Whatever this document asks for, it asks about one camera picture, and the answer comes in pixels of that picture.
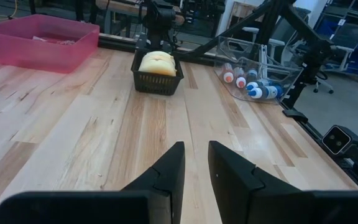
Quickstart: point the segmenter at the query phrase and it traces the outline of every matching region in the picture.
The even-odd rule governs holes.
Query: wood grain
[[[139,93],[132,59],[99,49],[69,75],[0,65],[0,203],[28,190],[120,190],[177,141],[182,223],[221,223],[210,140],[303,190],[358,189],[280,106],[232,98],[191,63],[173,96]]]

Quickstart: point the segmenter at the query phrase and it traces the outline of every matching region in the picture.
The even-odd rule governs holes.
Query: plastic bottle
[[[247,78],[246,79],[247,79],[247,83],[256,81],[258,79],[258,72],[255,69],[251,68],[247,72]]]
[[[240,67],[234,69],[234,74],[236,75],[236,85],[238,88],[244,88],[247,84],[246,73]]]
[[[252,90],[253,88],[258,88],[261,86],[271,86],[271,85],[273,85],[273,82],[271,82],[269,80],[260,79],[260,80],[256,80],[256,81],[248,83],[247,90]]]
[[[248,92],[253,99],[269,100],[279,98],[283,95],[283,89],[280,86],[261,86]]]
[[[225,63],[222,66],[222,76],[223,76],[223,80],[226,83],[230,83],[233,82],[234,79],[234,71],[233,68],[231,67],[230,63]]]

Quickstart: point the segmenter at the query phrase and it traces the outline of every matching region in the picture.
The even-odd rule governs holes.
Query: black wire basket
[[[171,96],[178,88],[180,80],[183,78],[180,62],[175,60],[177,75],[175,77],[168,75],[159,75],[156,73],[140,72],[139,67],[146,52],[137,50],[135,52],[134,62],[131,70],[134,73],[135,89],[144,93],[153,93],[159,95]]]

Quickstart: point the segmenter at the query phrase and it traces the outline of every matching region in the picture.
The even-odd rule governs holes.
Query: gray floor
[[[358,135],[357,80],[330,74],[328,83],[334,87],[334,94],[329,94],[323,86],[318,93],[313,93],[314,86],[307,86],[295,108],[304,113],[322,135],[334,124],[345,126]]]

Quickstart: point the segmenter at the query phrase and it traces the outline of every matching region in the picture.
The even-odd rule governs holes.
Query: yellow sponge
[[[176,76],[173,56],[162,51],[154,51],[144,55],[139,71],[161,75]]]

